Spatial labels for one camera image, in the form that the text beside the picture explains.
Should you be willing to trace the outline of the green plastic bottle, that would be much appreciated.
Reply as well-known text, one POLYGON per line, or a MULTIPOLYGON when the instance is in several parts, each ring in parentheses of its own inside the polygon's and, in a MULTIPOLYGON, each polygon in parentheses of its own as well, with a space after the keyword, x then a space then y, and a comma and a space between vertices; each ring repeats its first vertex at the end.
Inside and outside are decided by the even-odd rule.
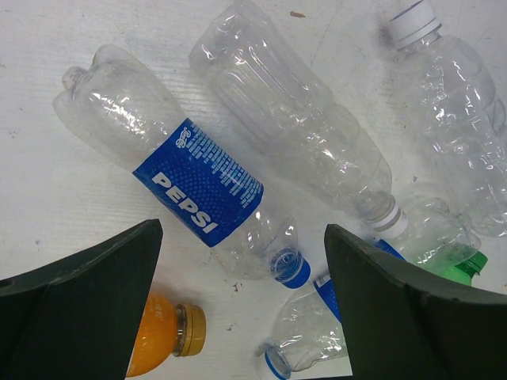
POLYGON ((429 271, 444 279, 471 287, 473 278, 480 275, 487 262, 488 257, 478 251, 460 264, 446 268, 430 268, 429 271))

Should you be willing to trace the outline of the clear bottle white cap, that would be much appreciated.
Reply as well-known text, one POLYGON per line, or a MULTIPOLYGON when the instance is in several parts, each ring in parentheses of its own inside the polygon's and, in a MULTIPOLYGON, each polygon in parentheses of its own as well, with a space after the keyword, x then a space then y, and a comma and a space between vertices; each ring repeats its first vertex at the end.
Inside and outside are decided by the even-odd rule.
POLYGON ((506 235, 506 109, 476 50, 427 1, 388 23, 399 53, 395 94, 452 206, 480 234, 506 235))

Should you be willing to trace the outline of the large Pepsi bottle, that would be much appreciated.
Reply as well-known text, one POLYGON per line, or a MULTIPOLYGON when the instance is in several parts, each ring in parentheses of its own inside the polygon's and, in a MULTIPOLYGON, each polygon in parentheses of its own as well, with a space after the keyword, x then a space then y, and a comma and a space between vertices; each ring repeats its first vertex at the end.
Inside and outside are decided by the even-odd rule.
MULTIPOLYGON (((470 217, 451 213, 442 199, 411 203, 406 214, 381 227, 376 248, 427 271, 460 264, 480 248, 470 217)), ((340 307, 325 273, 285 303, 259 349, 255 369, 259 379, 289 379, 317 362, 347 355, 340 307)))

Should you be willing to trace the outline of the small Pepsi bottle blue cap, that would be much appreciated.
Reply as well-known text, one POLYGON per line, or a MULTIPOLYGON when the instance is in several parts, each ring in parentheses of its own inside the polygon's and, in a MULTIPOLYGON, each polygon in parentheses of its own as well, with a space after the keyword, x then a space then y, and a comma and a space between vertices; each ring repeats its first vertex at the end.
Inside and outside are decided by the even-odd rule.
POLYGON ((131 173, 226 272, 291 289, 308 281, 291 213, 186 116, 135 56, 102 46, 89 68, 69 68, 62 83, 53 107, 66 128, 131 173))

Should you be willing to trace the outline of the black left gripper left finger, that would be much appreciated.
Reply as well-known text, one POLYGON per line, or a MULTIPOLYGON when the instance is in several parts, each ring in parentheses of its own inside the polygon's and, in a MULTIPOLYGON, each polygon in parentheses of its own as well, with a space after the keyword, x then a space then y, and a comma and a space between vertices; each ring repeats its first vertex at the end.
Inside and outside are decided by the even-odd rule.
POLYGON ((1 281, 3 379, 123 379, 162 245, 145 220, 1 281))

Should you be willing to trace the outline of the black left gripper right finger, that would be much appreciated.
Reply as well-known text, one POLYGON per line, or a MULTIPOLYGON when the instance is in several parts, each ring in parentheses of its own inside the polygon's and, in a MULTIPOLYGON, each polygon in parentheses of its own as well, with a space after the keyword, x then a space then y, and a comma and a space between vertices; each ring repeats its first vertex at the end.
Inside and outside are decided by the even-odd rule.
POLYGON ((506 297, 427 272, 328 225, 353 379, 504 379, 506 297))

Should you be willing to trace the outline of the orange juice bottle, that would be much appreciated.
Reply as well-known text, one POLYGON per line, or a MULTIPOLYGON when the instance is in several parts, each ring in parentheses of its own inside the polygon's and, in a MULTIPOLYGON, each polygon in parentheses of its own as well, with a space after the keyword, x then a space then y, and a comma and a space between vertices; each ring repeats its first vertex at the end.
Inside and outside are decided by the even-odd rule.
POLYGON ((151 291, 128 364, 128 378, 140 376, 162 364, 170 355, 201 353, 207 336, 203 309, 190 304, 174 305, 165 295, 151 291))

